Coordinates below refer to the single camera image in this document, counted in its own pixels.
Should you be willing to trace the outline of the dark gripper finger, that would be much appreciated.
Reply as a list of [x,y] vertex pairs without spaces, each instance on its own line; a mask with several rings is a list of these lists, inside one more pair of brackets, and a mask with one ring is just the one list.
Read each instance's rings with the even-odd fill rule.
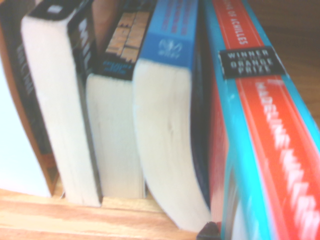
[[196,240],[221,240],[219,226],[215,222],[207,222],[197,234]]

